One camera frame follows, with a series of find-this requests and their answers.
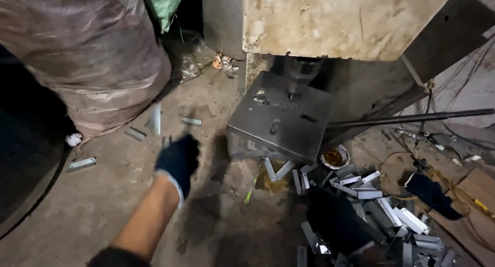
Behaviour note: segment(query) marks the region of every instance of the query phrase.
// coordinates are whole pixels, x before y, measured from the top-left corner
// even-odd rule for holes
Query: green sack
[[[158,20],[161,33],[168,32],[172,24],[173,15],[181,0],[143,0],[146,8],[152,11],[153,17]]]

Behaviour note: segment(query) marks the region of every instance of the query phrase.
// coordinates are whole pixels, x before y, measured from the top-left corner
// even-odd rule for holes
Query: steel rod
[[[369,120],[357,120],[357,121],[328,123],[327,129],[352,128],[352,127],[376,126],[376,125],[387,125],[387,124],[411,123],[411,122],[420,122],[420,121],[445,120],[448,118],[491,115],[491,114],[495,114],[495,109],[486,108],[486,109],[475,109],[475,110],[465,110],[465,111],[455,111],[455,112],[425,113],[425,114],[395,116],[395,117],[386,117],[386,118],[376,118],[376,119],[369,119]]]

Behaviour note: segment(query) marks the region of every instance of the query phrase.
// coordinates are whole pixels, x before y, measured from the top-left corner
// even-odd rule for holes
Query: hand
[[[373,242],[373,238],[360,225],[358,215],[350,202],[317,187],[308,191],[311,206],[307,219],[313,232],[330,244],[332,253],[349,254]]]
[[[164,148],[156,159],[155,174],[166,175],[179,192],[179,208],[191,189],[191,175],[198,166],[197,157],[200,154],[199,142],[186,134],[179,140]]]

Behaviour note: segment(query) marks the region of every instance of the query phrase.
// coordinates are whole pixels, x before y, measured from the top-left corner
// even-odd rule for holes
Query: sleeve
[[[108,247],[91,258],[87,267],[151,267],[141,257],[121,249]]]

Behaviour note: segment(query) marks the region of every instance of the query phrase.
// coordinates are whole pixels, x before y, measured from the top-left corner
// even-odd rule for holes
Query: work glove
[[[463,217],[451,207],[452,198],[443,194],[440,183],[433,182],[423,174],[413,174],[405,183],[404,188],[449,220],[458,220]]]
[[[374,245],[347,199],[317,187],[310,187],[308,194],[308,222],[313,232],[318,232],[323,242],[330,245],[333,254],[353,256]]]
[[[180,196],[179,208],[189,195],[191,175],[198,166],[198,145],[199,142],[188,133],[162,149],[156,159],[155,175],[166,175],[177,188]]]

